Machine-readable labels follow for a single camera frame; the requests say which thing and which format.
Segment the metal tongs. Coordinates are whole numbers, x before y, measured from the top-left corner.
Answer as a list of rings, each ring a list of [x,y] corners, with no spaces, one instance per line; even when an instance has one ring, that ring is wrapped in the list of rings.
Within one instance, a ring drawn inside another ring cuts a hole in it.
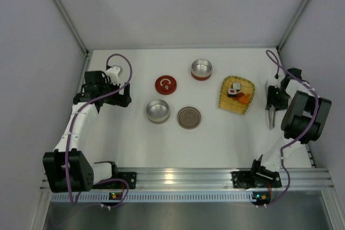
[[[265,94],[266,94],[266,114],[268,121],[268,128],[272,130],[275,127],[275,106],[274,106],[274,95],[275,95],[275,86],[268,84],[268,81],[265,82]]]

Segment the orange carrot piece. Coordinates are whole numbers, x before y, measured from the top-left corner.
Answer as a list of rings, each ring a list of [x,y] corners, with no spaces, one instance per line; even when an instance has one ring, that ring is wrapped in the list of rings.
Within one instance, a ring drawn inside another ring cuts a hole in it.
[[[249,104],[250,103],[250,97],[251,97],[250,94],[246,94],[246,95],[241,96],[238,101],[242,104]]]

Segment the sushi roll white centre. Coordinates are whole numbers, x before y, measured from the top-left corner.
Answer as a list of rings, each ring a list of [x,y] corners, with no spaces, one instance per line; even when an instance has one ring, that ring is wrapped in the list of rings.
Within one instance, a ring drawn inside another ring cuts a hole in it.
[[[232,88],[235,89],[236,91],[240,91],[241,90],[241,83],[240,82],[234,82],[232,84]]]

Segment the sushi roll red centre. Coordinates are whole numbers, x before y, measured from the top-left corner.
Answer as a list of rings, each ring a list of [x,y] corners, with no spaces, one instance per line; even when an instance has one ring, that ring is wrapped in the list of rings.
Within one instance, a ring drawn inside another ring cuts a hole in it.
[[[236,97],[237,96],[237,90],[234,88],[229,88],[227,90],[227,96],[228,97]]]

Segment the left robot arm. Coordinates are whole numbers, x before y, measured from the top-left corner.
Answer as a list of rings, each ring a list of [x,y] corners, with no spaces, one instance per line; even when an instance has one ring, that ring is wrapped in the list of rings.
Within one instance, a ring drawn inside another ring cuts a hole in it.
[[[43,156],[47,181],[53,193],[90,191],[104,180],[118,177],[115,162],[94,162],[85,154],[92,124],[103,104],[128,107],[130,85],[122,87],[119,66],[105,71],[87,71],[81,92],[73,99],[72,113],[59,143]]]

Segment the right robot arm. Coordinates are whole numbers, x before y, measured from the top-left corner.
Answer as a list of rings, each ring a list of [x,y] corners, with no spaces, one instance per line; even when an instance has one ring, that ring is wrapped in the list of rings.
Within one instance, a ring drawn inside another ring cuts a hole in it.
[[[288,157],[322,134],[332,106],[329,99],[319,97],[301,77],[302,70],[290,68],[277,86],[267,86],[266,110],[270,129],[275,125],[275,113],[284,111],[276,143],[255,159],[251,177],[257,181],[281,185],[279,170]]]

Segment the red round lid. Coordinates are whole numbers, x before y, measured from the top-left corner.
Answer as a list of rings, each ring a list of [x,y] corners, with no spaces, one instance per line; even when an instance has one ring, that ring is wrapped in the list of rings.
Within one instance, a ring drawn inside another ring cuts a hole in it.
[[[162,75],[155,81],[155,89],[161,95],[170,95],[177,89],[177,81],[170,75]]]

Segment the bamboo tray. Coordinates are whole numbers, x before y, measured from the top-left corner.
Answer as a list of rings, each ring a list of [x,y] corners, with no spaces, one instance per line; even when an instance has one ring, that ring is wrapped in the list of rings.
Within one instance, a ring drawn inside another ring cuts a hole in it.
[[[227,90],[229,88],[232,88],[232,84],[234,82],[240,82],[241,83],[241,90],[237,91],[237,93],[244,93],[250,94],[250,103],[249,104],[242,104],[238,100],[235,100],[233,97],[228,97],[227,96]],[[252,83],[250,80],[241,78],[239,76],[227,76],[220,87],[220,92],[219,92],[219,100],[218,100],[218,107],[240,114],[240,115],[245,115],[247,112],[255,94],[255,85]]]

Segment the brown round lid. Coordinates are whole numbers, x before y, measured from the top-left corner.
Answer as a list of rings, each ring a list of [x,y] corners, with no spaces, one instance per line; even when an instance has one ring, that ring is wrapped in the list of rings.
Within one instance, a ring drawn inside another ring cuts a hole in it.
[[[195,107],[183,107],[177,113],[177,122],[183,129],[192,130],[197,128],[201,119],[201,113]]]

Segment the red-banded steel bowl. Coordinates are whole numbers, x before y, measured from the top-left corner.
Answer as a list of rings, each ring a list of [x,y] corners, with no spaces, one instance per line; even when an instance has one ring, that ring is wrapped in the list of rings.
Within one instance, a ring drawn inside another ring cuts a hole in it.
[[[207,80],[212,75],[212,63],[206,59],[194,60],[191,64],[191,75],[199,81]]]

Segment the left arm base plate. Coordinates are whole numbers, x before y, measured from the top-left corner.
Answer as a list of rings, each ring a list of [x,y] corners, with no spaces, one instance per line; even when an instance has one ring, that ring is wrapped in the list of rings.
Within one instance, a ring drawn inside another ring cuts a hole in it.
[[[93,185],[92,189],[95,189],[95,190],[126,189],[126,183],[127,183],[128,188],[132,190],[132,189],[136,189],[136,179],[137,179],[137,173],[134,171],[119,172],[115,178],[102,180],[101,182]]]

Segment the aluminium mounting rail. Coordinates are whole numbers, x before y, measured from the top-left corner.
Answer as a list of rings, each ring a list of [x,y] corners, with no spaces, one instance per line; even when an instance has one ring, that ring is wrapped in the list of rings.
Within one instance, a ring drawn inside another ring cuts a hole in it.
[[[239,190],[326,190],[334,184],[327,169],[301,168],[279,172],[282,187],[235,189],[231,173],[248,169],[119,168],[137,173],[135,191],[239,191]]]

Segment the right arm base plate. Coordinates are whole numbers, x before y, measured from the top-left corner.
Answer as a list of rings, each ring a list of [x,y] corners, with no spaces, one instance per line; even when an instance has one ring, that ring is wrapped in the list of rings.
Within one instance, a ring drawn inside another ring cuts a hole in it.
[[[235,189],[253,189],[253,188],[272,188],[282,187],[280,175],[278,172],[251,172],[234,171],[231,173],[232,182]]]

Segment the right frame post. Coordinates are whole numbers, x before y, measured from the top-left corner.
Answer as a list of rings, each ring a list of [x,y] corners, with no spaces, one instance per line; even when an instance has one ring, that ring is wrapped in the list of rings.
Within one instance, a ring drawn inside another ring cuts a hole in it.
[[[276,46],[278,53],[280,53],[281,50],[283,49],[283,47],[285,46],[291,33],[293,32],[294,28],[296,27],[296,25],[299,22],[300,18],[302,17],[303,13],[306,11],[310,2],[311,2],[311,0],[301,0],[300,1],[296,12],[294,13],[291,21],[288,24],[288,27],[284,31],[278,45]]]

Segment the frame post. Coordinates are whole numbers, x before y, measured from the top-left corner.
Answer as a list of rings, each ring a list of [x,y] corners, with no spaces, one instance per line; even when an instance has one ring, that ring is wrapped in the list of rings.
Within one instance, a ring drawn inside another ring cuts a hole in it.
[[[74,25],[70,15],[68,14],[62,0],[52,0],[53,4],[57,8],[58,12],[60,13],[61,17],[63,18],[64,23],[68,27],[72,37],[74,38],[75,42],[79,46],[80,50],[84,54],[84,56],[88,56],[89,50],[87,49],[86,45],[84,44],[76,26]]]
[[[294,13],[291,21],[288,24],[288,27],[284,31],[278,45],[276,46],[278,53],[280,53],[281,50],[283,49],[283,47],[285,46],[291,33],[293,32],[294,28],[296,27],[296,25],[299,22],[300,18],[302,17],[303,13],[306,11],[310,2],[311,2],[311,0],[301,0],[300,1],[296,12]]]

